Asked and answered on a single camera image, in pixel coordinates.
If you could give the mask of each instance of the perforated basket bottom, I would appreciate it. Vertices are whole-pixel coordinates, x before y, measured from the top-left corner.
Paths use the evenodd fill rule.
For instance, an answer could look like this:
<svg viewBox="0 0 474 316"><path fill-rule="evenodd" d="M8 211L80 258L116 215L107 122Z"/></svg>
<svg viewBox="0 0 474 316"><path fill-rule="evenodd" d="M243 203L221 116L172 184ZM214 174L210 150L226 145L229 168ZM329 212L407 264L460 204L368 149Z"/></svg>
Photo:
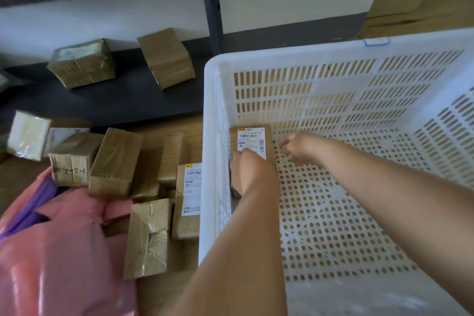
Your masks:
<svg viewBox="0 0 474 316"><path fill-rule="evenodd" d="M430 171L397 129L326 135L361 150ZM325 169L295 167L274 149L281 181L280 237L287 283L416 272L418 267Z"/></svg>

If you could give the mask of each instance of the white sticker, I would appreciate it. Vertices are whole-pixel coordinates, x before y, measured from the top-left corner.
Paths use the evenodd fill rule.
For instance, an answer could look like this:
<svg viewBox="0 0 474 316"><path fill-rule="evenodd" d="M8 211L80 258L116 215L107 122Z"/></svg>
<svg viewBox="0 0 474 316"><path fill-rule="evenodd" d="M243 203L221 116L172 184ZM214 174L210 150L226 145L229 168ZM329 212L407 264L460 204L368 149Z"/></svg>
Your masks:
<svg viewBox="0 0 474 316"><path fill-rule="evenodd" d="M181 216L201 214L201 163L186 164Z"/></svg>
<svg viewBox="0 0 474 316"><path fill-rule="evenodd" d="M88 133L88 128L50 128L48 137L46 138L46 145L43 151L43 157L48 157L49 152L56 146L59 146L68 137L77 133Z"/></svg>
<svg viewBox="0 0 474 316"><path fill-rule="evenodd" d="M237 150L250 149L266 160L265 128L239 128L237 130Z"/></svg>

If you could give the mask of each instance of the forearm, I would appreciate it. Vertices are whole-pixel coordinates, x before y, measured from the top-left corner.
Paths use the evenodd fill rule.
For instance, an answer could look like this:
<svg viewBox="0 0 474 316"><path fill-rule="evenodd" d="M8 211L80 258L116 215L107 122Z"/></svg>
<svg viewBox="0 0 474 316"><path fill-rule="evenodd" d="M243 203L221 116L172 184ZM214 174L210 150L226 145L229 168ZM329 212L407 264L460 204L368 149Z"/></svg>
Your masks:
<svg viewBox="0 0 474 316"><path fill-rule="evenodd" d="M463 306L474 287L474 193L332 139L314 157Z"/></svg>
<svg viewBox="0 0 474 316"><path fill-rule="evenodd" d="M172 315L285 315L279 186L255 183Z"/></svg>

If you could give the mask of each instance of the purple plastic bag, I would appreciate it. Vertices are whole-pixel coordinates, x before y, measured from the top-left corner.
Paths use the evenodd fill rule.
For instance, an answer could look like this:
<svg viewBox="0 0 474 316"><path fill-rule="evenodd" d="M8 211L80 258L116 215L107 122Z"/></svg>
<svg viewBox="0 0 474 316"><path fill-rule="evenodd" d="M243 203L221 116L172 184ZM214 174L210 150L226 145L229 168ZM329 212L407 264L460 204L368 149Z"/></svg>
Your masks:
<svg viewBox="0 0 474 316"><path fill-rule="evenodd" d="M35 210L54 198L56 191L57 186L54 184L51 175L49 175L38 188L38 191L10 222L4 233L0 235L0 242L30 226L48 220L48 218L37 213Z"/></svg>

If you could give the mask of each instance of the blue-edged sticker on basket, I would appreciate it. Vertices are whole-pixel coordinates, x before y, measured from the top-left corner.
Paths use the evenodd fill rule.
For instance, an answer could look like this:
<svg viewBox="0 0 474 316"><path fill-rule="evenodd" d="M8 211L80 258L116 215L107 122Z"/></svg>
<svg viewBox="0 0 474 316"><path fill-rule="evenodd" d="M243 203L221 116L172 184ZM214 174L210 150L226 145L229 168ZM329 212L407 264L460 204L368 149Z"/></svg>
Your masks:
<svg viewBox="0 0 474 316"><path fill-rule="evenodd" d="M389 38L364 39L365 46L382 46L390 44Z"/></svg>

